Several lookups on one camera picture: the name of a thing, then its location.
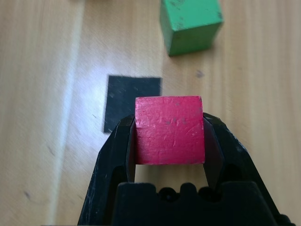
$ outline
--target black square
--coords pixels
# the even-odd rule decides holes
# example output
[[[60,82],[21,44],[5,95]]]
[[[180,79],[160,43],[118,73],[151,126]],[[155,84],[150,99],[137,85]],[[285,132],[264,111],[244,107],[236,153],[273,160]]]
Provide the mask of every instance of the black square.
[[[136,97],[158,97],[160,91],[161,78],[109,75],[103,131],[112,132],[120,119],[135,114]]]

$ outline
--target green wooden block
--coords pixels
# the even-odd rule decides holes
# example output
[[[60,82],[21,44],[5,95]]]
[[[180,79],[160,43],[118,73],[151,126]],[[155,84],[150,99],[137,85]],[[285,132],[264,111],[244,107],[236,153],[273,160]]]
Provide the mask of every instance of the green wooden block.
[[[210,48],[223,23],[218,0],[161,0],[160,23],[170,56]]]

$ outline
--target light wood surface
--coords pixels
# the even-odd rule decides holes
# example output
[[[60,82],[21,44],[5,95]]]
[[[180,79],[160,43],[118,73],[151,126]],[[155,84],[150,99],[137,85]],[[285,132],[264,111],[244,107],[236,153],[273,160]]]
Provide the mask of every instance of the light wood surface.
[[[222,0],[211,50],[169,58],[158,0],[0,0],[0,225],[75,225],[102,133],[108,74],[201,95],[301,225],[301,1]],[[206,185],[202,166],[137,181]]]

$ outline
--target clamp jaw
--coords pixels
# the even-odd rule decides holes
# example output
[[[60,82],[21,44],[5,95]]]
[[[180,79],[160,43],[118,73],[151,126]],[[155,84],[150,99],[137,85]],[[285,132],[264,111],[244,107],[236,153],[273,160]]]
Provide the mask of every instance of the clamp jaw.
[[[100,150],[78,225],[294,226],[277,210],[245,147],[204,113],[208,187],[180,193],[135,180],[135,117],[118,123]]]

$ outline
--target red cube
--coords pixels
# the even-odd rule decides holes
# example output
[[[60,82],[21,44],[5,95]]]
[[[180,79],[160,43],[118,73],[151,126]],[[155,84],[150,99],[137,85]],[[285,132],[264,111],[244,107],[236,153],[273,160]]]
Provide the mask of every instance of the red cube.
[[[205,162],[201,97],[136,98],[135,123],[136,164]]]

